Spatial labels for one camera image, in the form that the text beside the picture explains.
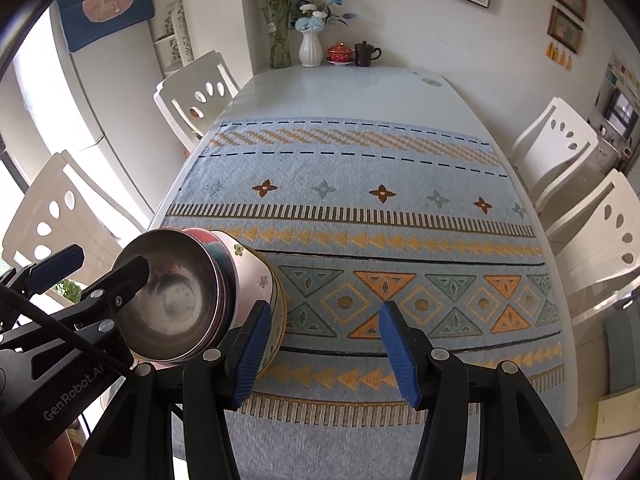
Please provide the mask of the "large steel bowl blue outside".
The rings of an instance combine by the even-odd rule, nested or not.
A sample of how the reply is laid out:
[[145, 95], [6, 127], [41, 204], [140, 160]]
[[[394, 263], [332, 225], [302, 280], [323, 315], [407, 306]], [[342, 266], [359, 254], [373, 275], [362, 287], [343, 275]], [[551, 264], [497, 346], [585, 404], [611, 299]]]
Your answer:
[[220, 231], [207, 231], [202, 228], [186, 228], [183, 233], [198, 240], [209, 254], [209, 258], [215, 263], [216, 296], [212, 301], [214, 308], [214, 322], [207, 333], [207, 339], [202, 345], [204, 351], [219, 344], [228, 330], [232, 329], [236, 315], [236, 300], [238, 294], [238, 276], [229, 248], [224, 244]]

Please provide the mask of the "white ribbed flower vase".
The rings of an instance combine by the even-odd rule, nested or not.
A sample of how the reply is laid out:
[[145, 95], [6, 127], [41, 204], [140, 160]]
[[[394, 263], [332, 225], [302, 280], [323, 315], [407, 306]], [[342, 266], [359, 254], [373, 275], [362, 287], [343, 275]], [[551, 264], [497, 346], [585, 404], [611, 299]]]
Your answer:
[[321, 65], [323, 51], [318, 32], [308, 30], [308, 32], [303, 33], [298, 56], [300, 64], [305, 68], [315, 68]]

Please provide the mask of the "dark brown lidded mug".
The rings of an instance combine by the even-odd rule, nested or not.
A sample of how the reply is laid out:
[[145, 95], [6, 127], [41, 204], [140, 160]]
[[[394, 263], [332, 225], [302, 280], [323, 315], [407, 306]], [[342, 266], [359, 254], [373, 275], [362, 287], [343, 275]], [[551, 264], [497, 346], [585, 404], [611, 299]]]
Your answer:
[[366, 40], [355, 44], [355, 64], [359, 67], [370, 67], [372, 62], [378, 60], [381, 55], [382, 50], [368, 44]]

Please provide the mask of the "yellow hanging tassels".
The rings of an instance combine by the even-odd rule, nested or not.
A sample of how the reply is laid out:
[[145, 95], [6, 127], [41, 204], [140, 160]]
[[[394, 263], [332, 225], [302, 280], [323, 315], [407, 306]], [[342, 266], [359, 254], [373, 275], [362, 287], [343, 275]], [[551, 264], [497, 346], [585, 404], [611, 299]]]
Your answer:
[[565, 48], [560, 44], [556, 44], [551, 41], [548, 44], [544, 55], [551, 61], [555, 62], [559, 66], [562, 66], [564, 70], [570, 72], [572, 70], [572, 56], [566, 52]]

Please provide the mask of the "lower small framed picture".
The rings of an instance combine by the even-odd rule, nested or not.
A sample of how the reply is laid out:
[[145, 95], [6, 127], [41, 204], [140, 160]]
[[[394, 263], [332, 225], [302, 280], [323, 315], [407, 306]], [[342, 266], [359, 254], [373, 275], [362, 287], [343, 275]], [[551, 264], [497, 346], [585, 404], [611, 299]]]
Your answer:
[[566, 13], [554, 6], [551, 11], [547, 34], [558, 40], [570, 52], [578, 53], [582, 45], [584, 30]]

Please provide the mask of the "white chair near left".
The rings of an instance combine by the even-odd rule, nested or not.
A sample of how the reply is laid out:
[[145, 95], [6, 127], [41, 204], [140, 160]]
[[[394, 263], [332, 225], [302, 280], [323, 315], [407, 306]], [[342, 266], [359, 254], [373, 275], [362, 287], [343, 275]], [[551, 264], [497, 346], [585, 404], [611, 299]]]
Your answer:
[[75, 162], [69, 152], [51, 156], [28, 188], [2, 240], [2, 259], [11, 266], [27, 266], [77, 244], [85, 255], [70, 278], [88, 285], [111, 270], [122, 251], [119, 238], [101, 222], [65, 173], [70, 168], [79, 180], [126, 221], [138, 235], [145, 227], [116, 203]]

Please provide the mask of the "patterned blue table mat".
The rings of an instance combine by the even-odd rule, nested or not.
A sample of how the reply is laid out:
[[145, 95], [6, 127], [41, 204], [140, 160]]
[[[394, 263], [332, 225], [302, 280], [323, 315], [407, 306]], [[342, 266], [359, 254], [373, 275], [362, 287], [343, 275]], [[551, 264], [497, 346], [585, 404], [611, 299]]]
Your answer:
[[378, 330], [521, 367], [564, 418], [562, 326], [534, 227], [486, 138], [336, 118], [226, 120], [168, 202], [168, 228], [232, 236], [284, 291], [280, 349], [228, 415], [245, 479], [405, 479], [425, 414]]

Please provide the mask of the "wall intercom screen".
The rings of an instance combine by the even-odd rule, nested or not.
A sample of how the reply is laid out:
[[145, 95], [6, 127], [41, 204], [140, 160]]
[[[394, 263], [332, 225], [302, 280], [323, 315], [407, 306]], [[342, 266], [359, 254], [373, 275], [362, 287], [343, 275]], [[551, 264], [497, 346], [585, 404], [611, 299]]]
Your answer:
[[628, 139], [638, 120], [631, 100], [616, 89], [608, 103], [604, 118], [624, 138]]

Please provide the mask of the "white chair far right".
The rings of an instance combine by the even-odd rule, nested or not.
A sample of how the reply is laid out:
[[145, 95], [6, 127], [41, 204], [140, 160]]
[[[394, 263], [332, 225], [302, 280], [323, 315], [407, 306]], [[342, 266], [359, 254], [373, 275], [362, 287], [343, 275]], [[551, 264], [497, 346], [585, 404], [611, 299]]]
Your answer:
[[598, 144], [593, 128], [558, 96], [518, 136], [508, 159], [537, 212], [577, 174]]

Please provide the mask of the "small steel bowl pink outside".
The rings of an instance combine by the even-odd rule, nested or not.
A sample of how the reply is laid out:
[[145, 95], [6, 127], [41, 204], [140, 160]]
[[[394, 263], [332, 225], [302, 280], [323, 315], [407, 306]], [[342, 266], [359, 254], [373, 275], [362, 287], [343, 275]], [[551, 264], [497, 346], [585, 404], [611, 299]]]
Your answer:
[[215, 263], [204, 246], [176, 230], [145, 232], [130, 242], [116, 266], [142, 256], [148, 284], [116, 314], [128, 347], [142, 359], [182, 362], [202, 351], [214, 322]]

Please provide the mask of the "blue cushion pink shape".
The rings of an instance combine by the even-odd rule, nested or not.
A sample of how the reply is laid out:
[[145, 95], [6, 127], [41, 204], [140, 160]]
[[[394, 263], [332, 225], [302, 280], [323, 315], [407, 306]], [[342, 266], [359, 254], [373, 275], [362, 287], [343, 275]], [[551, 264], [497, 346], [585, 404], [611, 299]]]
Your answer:
[[149, 21], [155, 14], [153, 0], [56, 0], [56, 3], [70, 52]]

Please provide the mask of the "round blue flower plate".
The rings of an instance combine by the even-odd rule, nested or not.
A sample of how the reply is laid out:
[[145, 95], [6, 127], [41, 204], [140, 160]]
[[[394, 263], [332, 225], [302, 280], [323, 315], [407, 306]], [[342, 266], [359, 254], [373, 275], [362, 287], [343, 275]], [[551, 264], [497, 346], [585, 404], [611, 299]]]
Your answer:
[[273, 281], [273, 290], [271, 295], [271, 330], [265, 348], [264, 356], [257, 373], [257, 377], [261, 378], [266, 374], [266, 370], [270, 367], [273, 360], [281, 347], [288, 322], [288, 306], [286, 305], [286, 295], [282, 287], [281, 280], [277, 271], [268, 262], [268, 260], [260, 253], [256, 252], [256, 256], [268, 266]]

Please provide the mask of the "white chair far left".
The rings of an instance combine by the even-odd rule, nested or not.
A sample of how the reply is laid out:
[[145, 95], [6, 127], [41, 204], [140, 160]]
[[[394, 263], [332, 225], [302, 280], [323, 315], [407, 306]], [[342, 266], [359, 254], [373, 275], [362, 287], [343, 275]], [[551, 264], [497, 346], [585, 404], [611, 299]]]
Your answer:
[[211, 50], [161, 81], [153, 99], [191, 153], [238, 92], [224, 58]]

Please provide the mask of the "white chair near right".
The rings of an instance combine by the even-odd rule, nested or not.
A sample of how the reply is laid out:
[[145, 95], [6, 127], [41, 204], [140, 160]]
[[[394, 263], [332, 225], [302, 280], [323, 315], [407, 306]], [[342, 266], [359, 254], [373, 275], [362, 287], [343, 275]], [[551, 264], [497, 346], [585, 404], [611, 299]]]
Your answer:
[[555, 263], [574, 325], [639, 287], [639, 197], [611, 170], [578, 204], [546, 229], [548, 240], [570, 234]]

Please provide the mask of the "white tree plate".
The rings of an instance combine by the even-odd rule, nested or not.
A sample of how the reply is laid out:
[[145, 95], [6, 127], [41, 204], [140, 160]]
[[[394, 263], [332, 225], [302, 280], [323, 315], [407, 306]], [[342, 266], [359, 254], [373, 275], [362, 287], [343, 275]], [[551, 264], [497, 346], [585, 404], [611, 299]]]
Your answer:
[[250, 309], [258, 300], [267, 301], [270, 305], [273, 290], [273, 281], [268, 266], [262, 262], [253, 249], [223, 232], [222, 239], [229, 248], [238, 276], [236, 293], [236, 315], [232, 328], [244, 324]]

